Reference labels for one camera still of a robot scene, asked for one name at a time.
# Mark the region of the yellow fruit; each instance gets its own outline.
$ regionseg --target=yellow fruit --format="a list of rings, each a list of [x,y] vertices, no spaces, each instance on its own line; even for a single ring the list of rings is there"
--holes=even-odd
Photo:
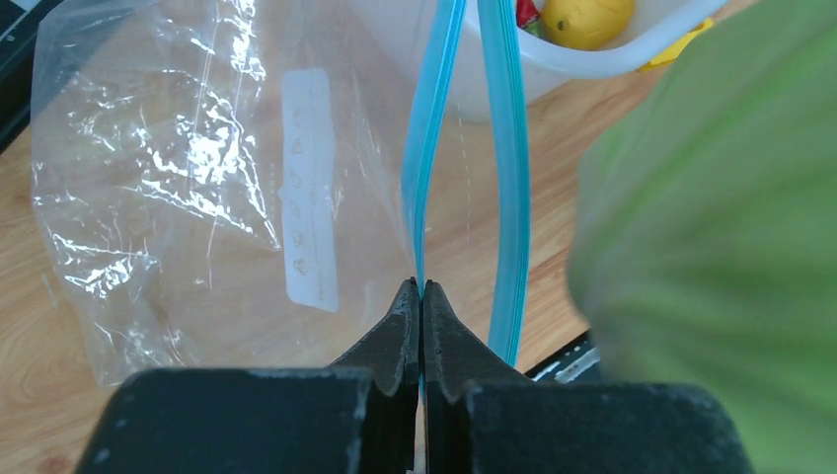
[[[635,0],[548,0],[541,22],[554,44],[592,51],[628,27],[634,7]]]

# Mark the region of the green fabric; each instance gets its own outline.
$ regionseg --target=green fabric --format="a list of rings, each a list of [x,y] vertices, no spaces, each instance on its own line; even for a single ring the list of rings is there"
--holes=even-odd
[[[605,371],[709,389],[760,474],[837,472],[837,1],[698,38],[578,174]]]

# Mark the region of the wooden surface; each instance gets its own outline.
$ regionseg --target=wooden surface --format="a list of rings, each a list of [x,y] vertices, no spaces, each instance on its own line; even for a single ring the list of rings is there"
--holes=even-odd
[[[753,1],[732,0],[721,16]],[[585,329],[564,280],[575,166],[592,140],[639,103],[660,74],[570,83],[530,108],[534,229],[520,368]],[[0,157],[0,472],[59,474],[71,472],[112,390],[96,386],[78,316],[38,233],[30,208],[30,141],[27,130]],[[432,238],[428,248],[444,247]],[[495,259],[493,253],[475,254]],[[486,277],[483,286],[490,289],[493,278]],[[488,299],[482,299],[485,306]],[[482,314],[469,321],[478,333],[488,325]]]

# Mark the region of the red object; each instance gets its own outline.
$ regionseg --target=red object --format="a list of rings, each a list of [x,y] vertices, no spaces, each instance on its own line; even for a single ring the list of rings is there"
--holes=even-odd
[[[532,0],[517,0],[517,27],[526,28],[540,18],[541,12]]]

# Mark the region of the clear plastic bag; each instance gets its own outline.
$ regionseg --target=clear plastic bag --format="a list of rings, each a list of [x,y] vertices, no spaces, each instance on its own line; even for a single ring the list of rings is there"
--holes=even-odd
[[[429,98],[444,111],[450,71],[435,71],[443,93],[428,95],[427,77],[417,90],[363,5],[65,0],[41,23],[34,209],[101,384],[152,366],[334,360],[405,278],[423,275],[413,217],[429,175],[402,159],[432,170],[434,134],[444,166],[426,276],[487,336],[502,234],[492,125],[463,122],[455,105],[444,126],[439,114],[422,121]],[[436,19],[454,25],[464,0],[439,5]],[[406,32],[411,56],[429,71],[434,35],[447,33]],[[506,207],[515,200],[528,205],[528,190]],[[506,249],[523,258],[524,296],[526,225],[525,245]],[[519,300],[520,275],[509,278],[498,287]],[[513,362],[523,308],[498,308],[511,318],[499,332]]]

